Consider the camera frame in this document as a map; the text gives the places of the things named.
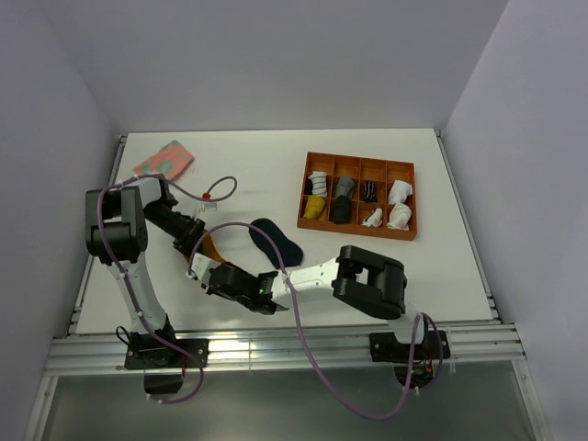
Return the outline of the mustard yellow striped sock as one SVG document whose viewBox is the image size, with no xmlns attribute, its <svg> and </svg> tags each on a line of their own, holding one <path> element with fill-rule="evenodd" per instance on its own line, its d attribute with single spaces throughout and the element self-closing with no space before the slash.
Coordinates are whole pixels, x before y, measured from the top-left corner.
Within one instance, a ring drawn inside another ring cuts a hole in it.
<svg viewBox="0 0 588 441">
<path fill-rule="evenodd" d="M 196 245 L 197 241 L 200 239 L 202 233 L 201 232 L 193 232 L 189 234 L 184 242 L 184 249 L 183 249 L 183 256 L 188 261 L 192 252 L 194 250 L 194 246 Z M 205 255 L 206 257 L 219 262 L 219 263 L 226 263 L 226 260 L 221 256 L 218 252 L 214 242 L 212 241 L 210 236 L 207 236 L 203 242 L 198 247 L 198 253 Z"/>
</svg>

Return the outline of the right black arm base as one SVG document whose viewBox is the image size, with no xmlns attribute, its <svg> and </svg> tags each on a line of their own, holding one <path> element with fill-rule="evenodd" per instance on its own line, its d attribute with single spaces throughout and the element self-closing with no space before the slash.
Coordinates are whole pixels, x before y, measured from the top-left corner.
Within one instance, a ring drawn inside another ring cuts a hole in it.
<svg viewBox="0 0 588 441">
<path fill-rule="evenodd" d="M 391 363 L 395 378 L 404 386 L 408 377 L 410 345 L 400 343 L 394 333 L 373 333 L 368 336 L 371 360 Z M 425 388 L 435 376 L 435 362 L 449 360 L 451 352 L 447 333 L 425 331 L 421 343 L 416 343 L 410 388 Z"/>
</svg>

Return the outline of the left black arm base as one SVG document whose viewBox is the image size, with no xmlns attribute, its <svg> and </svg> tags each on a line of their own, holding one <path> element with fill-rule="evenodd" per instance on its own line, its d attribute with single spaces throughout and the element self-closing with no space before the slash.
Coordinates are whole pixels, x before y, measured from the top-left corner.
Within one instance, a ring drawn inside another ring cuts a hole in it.
<svg viewBox="0 0 588 441">
<path fill-rule="evenodd" d="M 123 326 L 115 331 L 126 346 L 124 368 L 143 371 L 143 388 L 151 399 L 174 401 L 189 368 L 203 368 L 208 363 L 209 340 L 177 339 L 170 324 L 155 332 L 160 338 L 180 348 L 180 351 L 154 339 L 150 334 L 130 333 Z"/>
</svg>

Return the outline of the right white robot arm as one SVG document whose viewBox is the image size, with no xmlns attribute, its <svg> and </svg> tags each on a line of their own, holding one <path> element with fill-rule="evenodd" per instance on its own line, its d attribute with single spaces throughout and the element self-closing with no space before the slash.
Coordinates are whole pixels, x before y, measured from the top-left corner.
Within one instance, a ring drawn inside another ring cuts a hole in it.
<svg viewBox="0 0 588 441">
<path fill-rule="evenodd" d="M 409 357 L 429 346 L 425 320 L 405 296 L 404 265 L 382 254 L 346 245 L 337 257 L 288 275 L 266 272 L 254 276 L 231 263 L 197 253 L 189 265 L 192 277 L 207 294 L 273 315 L 295 305 L 333 298 L 391 327 L 393 341 Z"/>
</svg>

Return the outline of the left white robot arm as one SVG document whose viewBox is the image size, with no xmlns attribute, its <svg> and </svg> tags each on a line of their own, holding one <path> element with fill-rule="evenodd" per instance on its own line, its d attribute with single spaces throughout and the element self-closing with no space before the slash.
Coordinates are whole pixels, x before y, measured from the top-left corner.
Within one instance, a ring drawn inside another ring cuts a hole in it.
<svg viewBox="0 0 588 441">
<path fill-rule="evenodd" d="M 124 185 L 85 194 L 85 244 L 117 280 L 131 317 L 130 350 L 146 351 L 158 367 L 175 363 L 179 344 L 167 313 L 156 298 L 145 252 L 147 223 L 173 239 L 189 258 L 205 223 L 174 210 L 177 200 L 159 175 L 129 179 Z"/>
</svg>

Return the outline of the pink green patterned socks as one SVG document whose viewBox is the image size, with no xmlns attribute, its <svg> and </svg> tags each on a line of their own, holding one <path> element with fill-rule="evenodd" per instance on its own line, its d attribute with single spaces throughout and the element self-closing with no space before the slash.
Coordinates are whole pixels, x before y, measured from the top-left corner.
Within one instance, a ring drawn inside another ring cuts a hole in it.
<svg viewBox="0 0 588 441">
<path fill-rule="evenodd" d="M 135 175 L 161 174 L 168 180 L 181 176 L 194 156 L 177 140 L 168 142 L 156 154 L 133 168 Z"/>
</svg>

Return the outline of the navy blue sock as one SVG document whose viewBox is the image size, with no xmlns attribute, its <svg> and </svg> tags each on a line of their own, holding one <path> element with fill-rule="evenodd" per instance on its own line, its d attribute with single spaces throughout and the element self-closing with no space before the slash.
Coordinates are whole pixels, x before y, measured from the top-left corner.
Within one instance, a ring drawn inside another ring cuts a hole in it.
<svg viewBox="0 0 588 441">
<path fill-rule="evenodd" d="M 302 249 L 292 242 L 273 221 L 261 218 L 253 220 L 251 224 L 254 228 L 249 230 L 250 238 L 275 269 L 281 268 L 278 255 L 281 256 L 284 267 L 301 265 L 304 257 Z"/>
</svg>

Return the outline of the yellow rolled sock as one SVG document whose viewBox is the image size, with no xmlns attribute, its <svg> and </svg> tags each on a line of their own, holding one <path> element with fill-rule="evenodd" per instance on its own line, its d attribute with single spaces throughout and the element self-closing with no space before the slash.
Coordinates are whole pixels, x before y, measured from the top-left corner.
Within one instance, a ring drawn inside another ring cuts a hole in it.
<svg viewBox="0 0 588 441">
<path fill-rule="evenodd" d="M 327 219 L 327 201 L 320 196 L 308 196 L 302 218 L 310 221 L 325 221 Z"/>
</svg>

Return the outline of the black white striped rolled sock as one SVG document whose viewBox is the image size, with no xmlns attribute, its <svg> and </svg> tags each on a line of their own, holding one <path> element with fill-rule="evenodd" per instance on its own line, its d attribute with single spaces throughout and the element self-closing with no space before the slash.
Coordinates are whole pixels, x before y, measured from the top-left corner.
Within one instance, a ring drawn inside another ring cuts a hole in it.
<svg viewBox="0 0 588 441">
<path fill-rule="evenodd" d="M 328 196 L 327 173 L 313 171 L 305 181 L 305 194 L 326 198 Z"/>
</svg>

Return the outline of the dark grey rolled sock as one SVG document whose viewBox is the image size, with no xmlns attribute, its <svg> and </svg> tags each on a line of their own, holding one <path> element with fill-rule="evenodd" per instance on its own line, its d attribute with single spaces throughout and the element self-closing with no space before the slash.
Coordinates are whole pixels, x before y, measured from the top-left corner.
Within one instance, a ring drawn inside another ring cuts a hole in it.
<svg viewBox="0 0 588 441">
<path fill-rule="evenodd" d="M 351 220 L 353 201 L 346 195 L 338 196 L 331 210 L 332 222 L 337 225 L 347 224 Z"/>
</svg>

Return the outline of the light grey rolled sock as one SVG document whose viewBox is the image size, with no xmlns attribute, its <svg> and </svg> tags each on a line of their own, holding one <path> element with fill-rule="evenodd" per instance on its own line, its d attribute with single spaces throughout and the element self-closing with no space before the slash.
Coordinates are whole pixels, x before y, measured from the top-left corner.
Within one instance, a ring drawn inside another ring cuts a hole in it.
<svg viewBox="0 0 588 441">
<path fill-rule="evenodd" d="M 345 196 L 352 198 L 355 191 L 355 181 L 349 176 L 340 176 L 335 188 L 334 196 L 336 198 Z"/>
</svg>

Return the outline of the orange divided tray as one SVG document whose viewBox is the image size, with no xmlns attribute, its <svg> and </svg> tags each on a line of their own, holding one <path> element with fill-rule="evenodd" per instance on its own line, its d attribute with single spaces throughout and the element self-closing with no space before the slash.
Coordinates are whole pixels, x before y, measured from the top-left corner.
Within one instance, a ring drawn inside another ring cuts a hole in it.
<svg viewBox="0 0 588 441">
<path fill-rule="evenodd" d="M 305 194 L 305 181 L 307 176 L 313 171 L 324 171 L 327 173 L 328 196 L 325 199 L 327 201 L 328 211 L 327 219 L 323 221 L 305 220 L 302 218 L 309 196 Z M 349 176 L 355 181 L 355 191 L 351 198 L 353 201 L 353 208 L 350 222 L 337 225 L 332 222 L 331 210 L 334 200 L 336 199 L 334 192 L 338 179 L 343 175 Z M 413 215 L 409 221 L 409 230 L 399 231 L 387 227 L 389 215 L 393 208 L 393 205 L 388 203 L 390 188 L 395 180 L 402 180 L 415 186 L 416 175 L 414 164 L 333 153 L 309 152 L 306 157 L 304 177 L 305 178 L 302 180 L 299 213 L 297 218 L 297 226 L 299 228 L 403 241 L 412 241 L 416 238 L 418 233 L 418 217 L 416 195 L 414 193 L 408 197 L 405 202 L 405 204 L 413 211 Z M 378 196 L 377 203 L 366 203 L 362 200 L 363 183 L 366 181 L 374 181 L 376 183 Z M 378 228 L 362 226 L 362 220 L 376 208 L 382 208 L 383 210 L 382 224 Z"/>
</svg>

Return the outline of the small white rolled sock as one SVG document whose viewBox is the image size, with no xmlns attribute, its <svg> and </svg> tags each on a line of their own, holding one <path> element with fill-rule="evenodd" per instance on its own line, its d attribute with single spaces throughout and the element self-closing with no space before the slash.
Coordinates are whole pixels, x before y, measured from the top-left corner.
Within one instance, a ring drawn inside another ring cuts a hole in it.
<svg viewBox="0 0 588 441">
<path fill-rule="evenodd" d="M 368 228 L 378 228 L 382 224 L 382 208 L 373 209 L 361 222 L 361 225 Z"/>
</svg>

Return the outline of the black patterned rolled sock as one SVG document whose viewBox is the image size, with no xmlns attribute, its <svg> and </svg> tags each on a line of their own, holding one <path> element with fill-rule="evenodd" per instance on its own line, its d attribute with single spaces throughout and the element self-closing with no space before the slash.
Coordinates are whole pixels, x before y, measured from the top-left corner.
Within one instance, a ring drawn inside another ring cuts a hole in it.
<svg viewBox="0 0 588 441">
<path fill-rule="evenodd" d="M 363 183 L 362 200 L 366 203 L 377 203 L 377 188 L 374 181 L 366 181 Z"/>
</svg>

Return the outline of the lower white rolled sock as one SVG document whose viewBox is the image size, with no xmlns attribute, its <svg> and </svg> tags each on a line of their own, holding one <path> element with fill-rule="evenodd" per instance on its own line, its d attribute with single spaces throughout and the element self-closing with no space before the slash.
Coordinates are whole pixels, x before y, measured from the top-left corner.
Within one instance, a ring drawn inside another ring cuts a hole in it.
<svg viewBox="0 0 588 441">
<path fill-rule="evenodd" d="M 413 211 L 410 207 L 403 203 L 396 203 L 390 212 L 387 227 L 393 230 L 408 231 L 412 215 Z"/>
</svg>

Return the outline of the upper white rolled sock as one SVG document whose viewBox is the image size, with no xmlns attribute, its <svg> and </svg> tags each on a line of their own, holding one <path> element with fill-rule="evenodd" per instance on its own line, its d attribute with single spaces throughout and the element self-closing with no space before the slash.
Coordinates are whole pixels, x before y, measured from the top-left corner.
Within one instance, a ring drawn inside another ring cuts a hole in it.
<svg viewBox="0 0 588 441">
<path fill-rule="evenodd" d="M 412 194 L 412 184 L 402 180 L 395 180 L 388 194 L 388 203 L 390 205 L 395 205 L 399 203 L 404 204 L 408 197 L 410 197 Z"/>
</svg>

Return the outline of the aluminium front rail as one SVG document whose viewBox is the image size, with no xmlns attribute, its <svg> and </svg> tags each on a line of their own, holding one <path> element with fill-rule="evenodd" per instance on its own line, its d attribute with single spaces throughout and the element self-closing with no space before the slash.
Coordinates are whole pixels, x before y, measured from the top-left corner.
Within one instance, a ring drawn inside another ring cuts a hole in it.
<svg viewBox="0 0 588 441">
<path fill-rule="evenodd" d="M 444 326 L 452 363 L 518 361 L 526 358 L 520 337 L 512 324 Z M 368 336 L 384 333 L 383 326 L 310 328 L 308 345 L 319 366 L 360 368 L 371 364 Z M 181 338 L 209 341 L 208 372 L 306 369 L 305 356 L 294 329 L 249 332 L 181 333 Z M 57 339 L 43 374 L 70 377 L 130 374 L 124 368 L 125 346 L 114 335 L 79 335 Z"/>
</svg>

